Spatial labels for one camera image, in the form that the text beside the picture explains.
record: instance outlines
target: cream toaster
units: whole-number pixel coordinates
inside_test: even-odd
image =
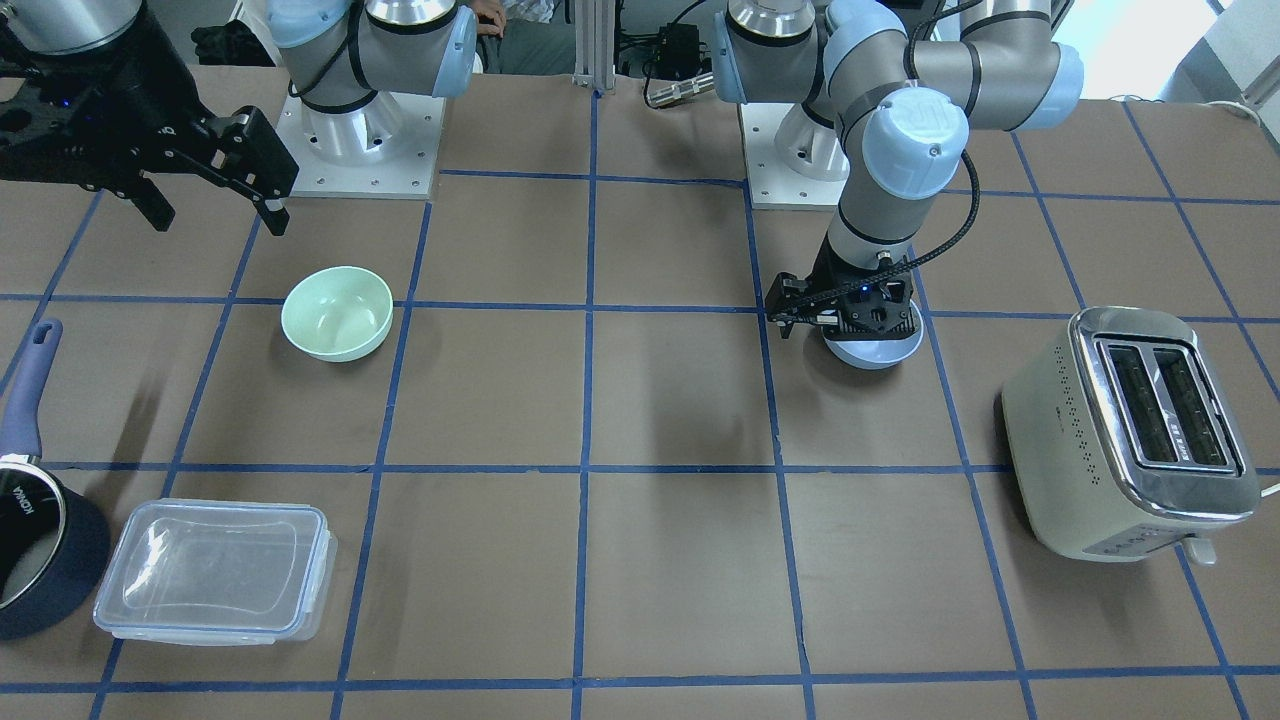
[[[1005,383],[1005,425],[1036,536],[1132,562],[1253,514],[1258,477],[1199,338],[1153,310],[1089,307]]]

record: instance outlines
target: plastic food container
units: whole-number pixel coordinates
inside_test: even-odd
[[[337,544],[306,505],[145,502],[124,525],[93,621],[118,638],[174,644],[310,639]]]

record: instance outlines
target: saucepan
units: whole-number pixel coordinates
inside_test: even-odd
[[[110,550],[102,512],[38,466],[37,410],[61,336],[54,319],[32,328],[0,421],[0,639],[37,633],[74,612]]]

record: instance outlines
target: grid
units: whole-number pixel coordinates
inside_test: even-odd
[[[224,333],[232,314],[238,307],[273,306],[280,301],[270,297],[241,297],[241,284],[246,274],[250,259],[259,238],[259,222],[255,220],[244,241],[243,251],[237,264],[236,274],[225,297],[216,296],[97,296],[97,295],[60,295],[59,282],[65,273],[72,258],[77,252],[86,229],[99,211],[101,197],[96,196],[90,202],[83,219],[72,237],[67,252],[58,268],[49,279],[42,293],[3,293],[0,302],[36,302],[32,314],[33,324],[46,310],[51,301],[56,302],[115,302],[115,304],[200,304],[220,306],[220,315],[216,331],[209,343],[207,355],[195,386],[186,419],[182,425],[177,450],[173,457],[164,462],[87,462],[77,460],[61,460],[47,462],[46,465],[58,470],[141,470],[163,473],[164,483],[160,489],[161,496],[173,492],[175,479],[179,473],[357,473],[371,477],[370,493],[367,496],[367,509],[364,523],[364,532],[360,537],[358,560],[356,578],[352,591],[351,606],[344,621],[344,634],[342,642],[340,659],[337,676],[332,680],[314,682],[252,682],[252,680],[189,680],[189,682],[137,682],[119,680],[115,678],[116,666],[125,643],[114,641],[106,662],[102,667],[101,678],[96,683],[36,683],[4,682],[0,678],[0,694],[81,694],[91,696],[92,705],[88,712],[91,720],[96,720],[104,712],[104,706],[109,697],[132,693],[183,693],[183,692],[214,692],[214,693],[325,693],[332,697],[329,703],[330,717],[338,720],[343,716],[344,702],[352,692],[392,692],[392,691],[568,691],[571,694],[570,717],[579,720],[584,716],[584,692],[594,689],[634,689],[634,688],[695,688],[695,687],[794,687],[799,688],[804,700],[804,716],[815,719],[822,716],[838,716],[831,711],[820,712],[815,701],[815,688],[822,687],[856,687],[856,685],[928,685],[941,683],[997,683],[1015,682],[1021,693],[1025,716],[1034,720],[1039,717],[1037,711],[1037,688],[1033,682],[1039,680],[1065,680],[1065,679],[1117,679],[1117,678],[1212,678],[1226,683],[1235,710],[1242,719],[1265,717],[1268,715],[1267,707],[1249,707],[1239,688],[1238,679],[1243,676],[1275,676],[1280,675],[1280,665],[1242,665],[1234,664],[1228,657],[1224,644],[1216,630],[1208,603],[1206,602],[1197,575],[1192,571],[1181,550],[1176,550],[1178,562],[1184,578],[1184,592],[1194,602],[1204,626],[1217,662],[1211,665],[1153,665],[1153,666],[1115,666],[1115,667],[1061,667],[1038,669],[1029,666],[1023,655],[1023,643],[1019,641],[1018,623],[1007,597],[1006,582],[1002,574],[1001,562],[993,541],[993,530],[988,520],[989,498],[984,503],[980,491],[980,475],[1007,474],[1011,468],[1006,464],[974,462],[970,457],[970,445],[966,442],[961,423],[961,411],[957,409],[955,393],[952,391],[948,366],[945,360],[942,342],[938,340],[936,323],[940,319],[992,319],[992,320],[1018,320],[1018,319],[1044,319],[1065,320],[1069,313],[1024,313],[1024,311],[960,311],[936,310],[929,304],[928,287],[916,272],[916,287],[919,288],[919,304],[924,320],[925,333],[929,338],[929,354],[936,364],[942,386],[942,395],[947,407],[947,421],[952,432],[952,442],[959,455],[959,464],[942,465],[801,465],[788,464],[783,457],[783,446],[780,439],[782,434],[780,427],[778,397],[774,387],[774,360],[771,356],[769,327],[763,314],[762,293],[762,266],[760,250],[756,243],[756,215],[750,208],[750,192],[745,181],[741,179],[669,179],[658,177],[628,177],[611,176],[599,172],[599,113],[602,97],[593,96],[590,102],[590,169],[585,174],[575,173],[527,173],[506,170],[470,170],[470,169],[443,169],[444,176],[456,177],[500,177],[516,179],[570,179],[584,181],[589,186],[588,201],[588,237],[586,237],[586,296],[585,302],[577,304],[522,304],[522,302],[468,302],[468,301],[433,301],[417,297],[420,278],[422,274],[424,256],[430,242],[431,205],[424,210],[412,270],[410,274],[406,299],[397,302],[401,310],[401,324],[394,341],[394,356],[392,363],[390,382],[387,387],[387,407],[381,421],[378,439],[376,459],[371,465],[346,465],[346,464],[262,464],[262,462],[193,462],[184,456],[192,427],[197,411],[205,398],[210,374],[215,359],[219,355]],[[1097,201],[1126,201],[1126,202],[1160,202],[1171,205],[1184,225],[1185,232],[1194,243],[1196,250],[1204,268],[1212,277],[1217,292],[1221,295],[1229,313],[1226,315],[1188,315],[1188,322],[1225,324],[1238,328],[1244,342],[1252,354],[1257,369],[1262,373],[1270,391],[1280,401],[1280,389],[1275,378],[1254,341],[1253,333],[1257,328],[1275,325],[1280,319],[1266,316],[1242,315],[1233,297],[1224,284],[1210,254],[1206,251],[1196,227],[1193,225],[1185,208],[1188,205],[1230,205],[1230,206],[1277,206],[1280,200],[1258,199],[1208,199],[1208,197],[1180,197],[1174,191],[1174,186],[1166,177],[1161,163],[1157,160],[1142,126],[1129,106],[1124,108],[1132,131],[1139,138],[1143,151],[1155,168],[1162,183],[1166,196],[1114,196],[1114,195],[1082,195],[1082,193],[1053,193],[1043,192],[1037,183],[1032,163],[1028,160],[1020,137],[1014,133],[1012,142],[1018,158],[1025,170],[1030,184],[1029,192],[1019,191],[989,191],[991,197],[1032,197],[1036,199],[1043,217],[1046,228],[1052,237],[1055,250],[1066,273],[1071,292],[1080,307],[1085,306],[1085,293],[1080,288],[1076,272],[1068,258],[1066,249],[1055,225],[1055,218],[1048,205],[1053,199],[1070,200],[1097,200]],[[596,227],[598,227],[598,191],[604,184],[632,186],[636,183],[663,184],[663,186],[717,186],[739,188],[742,196],[744,222],[746,227],[746,242],[749,246],[751,286],[754,291],[754,306],[705,306],[705,305],[632,305],[632,304],[598,304],[595,297],[596,279]],[[582,441],[580,461],[577,465],[544,464],[544,465],[419,465],[419,464],[393,464],[388,462],[388,445],[390,442],[392,427],[397,413],[397,400],[401,389],[402,374],[406,372],[406,348],[413,329],[415,314],[429,309],[465,309],[465,310],[529,310],[539,313],[582,313],[585,318],[582,347],[584,380],[582,380]],[[627,465],[627,464],[593,464],[593,378],[596,318],[611,313],[627,314],[721,314],[754,316],[759,338],[759,363],[764,378],[764,396],[768,409],[768,427],[772,436],[772,462],[750,465]],[[17,357],[9,361],[0,389],[8,387]],[[383,491],[383,480],[388,474],[456,474],[456,473],[490,473],[490,474],[522,474],[539,471],[549,474],[576,475],[579,482],[579,509],[577,509],[577,551],[576,571],[573,587],[573,641],[572,641],[572,674],[563,678],[456,678],[456,679],[355,679],[349,676],[352,666],[352,653],[357,639],[358,623],[361,619],[361,606],[366,591],[366,573],[371,561],[374,544],[374,529],[379,515],[379,500]],[[589,565],[589,518],[591,514],[591,480],[593,475],[626,475],[626,474],[765,474],[774,478],[777,492],[778,521],[781,524],[781,537],[783,542],[783,556],[786,561],[787,593],[790,596],[791,615],[796,638],[799,673],[782,674],[716,674],[716,675],[626,675],[626,676],[590,676],[585,673],[585,635],[588,625],[588,565]],[[826,473],[840,473],[851,475],[879,475],[879,474],[959,474],[964,475],[969,486],[969,500],[973,506],[974,518],[980,533],[983,551],[989,570],[989,582],[995,591],[1000,606],[1000,615],[1007,635],[1009,651],[1012,657],[1011,670],[954,670],[954,671],[886,671],[886,673],[817,673],[810,666],[810,660],[805,643],[805,609],[801,597],[801,579],[797,570],[796,547],[791,524],[791,502],[788,493],[788,478],[818,475]],[[1280,468],[1262,468],[1265,479],[1280,475]]]

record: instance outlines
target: saucepan handle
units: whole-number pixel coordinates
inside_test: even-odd
[[[47,318],[31,328],[31,334],[19,350],[22,359],[9,389],[4,420],[0,421],[0,455],[40,457],[40,396],[45,393],[49,370],[54,365],[54,354],[58,352],[61,338],[63,324]]]

